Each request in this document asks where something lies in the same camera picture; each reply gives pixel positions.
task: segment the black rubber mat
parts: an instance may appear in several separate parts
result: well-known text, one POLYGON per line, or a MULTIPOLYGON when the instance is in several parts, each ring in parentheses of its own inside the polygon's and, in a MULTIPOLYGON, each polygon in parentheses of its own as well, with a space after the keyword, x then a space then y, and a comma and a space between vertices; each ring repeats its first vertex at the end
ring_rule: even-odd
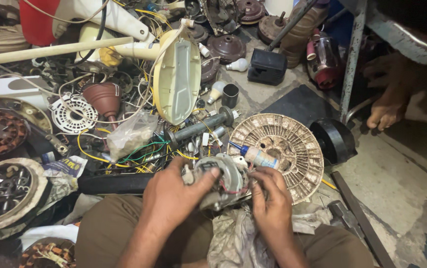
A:
POLYGON ((339 111, 306 85, 301 85, 291 90, 288 94, 264 109, 262 113, 286 115, 298 120, 307 127, 319 118, 339 119, 340 116, 339 111))

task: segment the brown bottle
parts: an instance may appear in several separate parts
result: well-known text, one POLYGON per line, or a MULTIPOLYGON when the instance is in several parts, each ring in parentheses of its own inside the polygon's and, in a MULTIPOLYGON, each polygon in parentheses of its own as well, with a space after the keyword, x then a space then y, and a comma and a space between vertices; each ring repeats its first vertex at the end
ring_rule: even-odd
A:
MULTIPOLYGON (((289 20, 293 19, 299 10, 306 5, 306 0, 300 0, 294 6, 289 20)), ((281 40, 280 53, 288 58, 288 68, 294 68, 300 63, 306 51, 309 38, 315 28, 323 22, 329 12, 329 0, 318 0, 293 29, 281 40)))

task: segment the bare foot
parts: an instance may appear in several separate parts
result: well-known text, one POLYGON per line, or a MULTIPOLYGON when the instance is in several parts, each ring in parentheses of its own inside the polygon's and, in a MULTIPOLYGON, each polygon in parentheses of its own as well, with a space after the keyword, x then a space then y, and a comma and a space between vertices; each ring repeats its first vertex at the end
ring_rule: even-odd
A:
POLYGON ((377 127, 380 131, 403 118, 413 89, 420 87, 420 82, 427 75, 422 65, 413 63, 400 53, 371 61, 363 73, 371 80, 369 87, 387 87, 382 97, 372 105, 371 116, 367 120, 369 128, 377 127))

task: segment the plastic bag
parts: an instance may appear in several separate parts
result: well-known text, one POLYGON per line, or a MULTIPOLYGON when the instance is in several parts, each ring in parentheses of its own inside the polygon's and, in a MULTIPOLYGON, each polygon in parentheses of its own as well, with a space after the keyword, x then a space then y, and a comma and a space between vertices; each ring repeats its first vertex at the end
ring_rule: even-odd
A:
POLYGON ((157 115, 149 115, 149 113, 136 114, 108 134, 107 141, 113 162, 130 155, 137 148, 147 145, 157 127, 158 119, 157 115))

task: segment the hand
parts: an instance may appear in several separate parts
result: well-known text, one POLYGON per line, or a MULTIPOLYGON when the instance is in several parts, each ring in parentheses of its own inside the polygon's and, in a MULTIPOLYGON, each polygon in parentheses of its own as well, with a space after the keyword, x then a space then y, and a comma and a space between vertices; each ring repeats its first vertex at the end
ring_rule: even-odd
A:
POLYGON ((257 167, 249 176, 258 181, 252 187, 252 198, 253 215, 260 233, 270 247, 278 243, 286 244, 285 239, 293 239, 293 198, 286 188, 283 175, 270 167, 257 167), (260 184, 268 191, 268 200, 265 200, 260 184))
POLYGON ((212 168, 198 182, 187 186, 181 176, 186 164, 189 164, 188 159, 177 156, 149 181, 144 191, 140 222, 149 222, 156 231, 169 235, 185 221, 220 175, 218 168, 212 168))

